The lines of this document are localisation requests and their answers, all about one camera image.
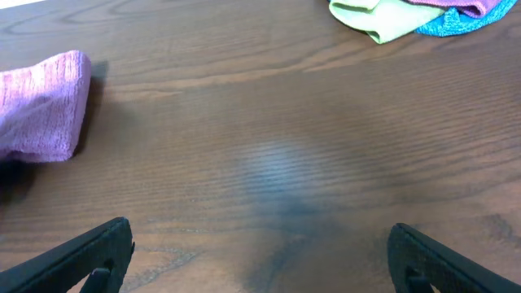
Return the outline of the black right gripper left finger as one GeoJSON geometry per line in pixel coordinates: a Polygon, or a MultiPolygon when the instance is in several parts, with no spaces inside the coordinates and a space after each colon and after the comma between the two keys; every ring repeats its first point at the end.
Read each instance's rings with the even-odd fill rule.
{"type": "Polygon", "coordinates": [[[129,220],[114,218],[39,256],[1,272],[2,292],[120,291],[134,253],[129,220]]]}

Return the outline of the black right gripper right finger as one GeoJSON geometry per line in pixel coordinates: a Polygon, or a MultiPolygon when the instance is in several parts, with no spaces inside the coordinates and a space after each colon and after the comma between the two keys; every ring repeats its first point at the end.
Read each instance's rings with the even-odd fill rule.
{"type": "Polygon", "coordinates": [[[391,229],[387,263],[397,293],[520,293],[519,284],[404,223],[391,229]]]}

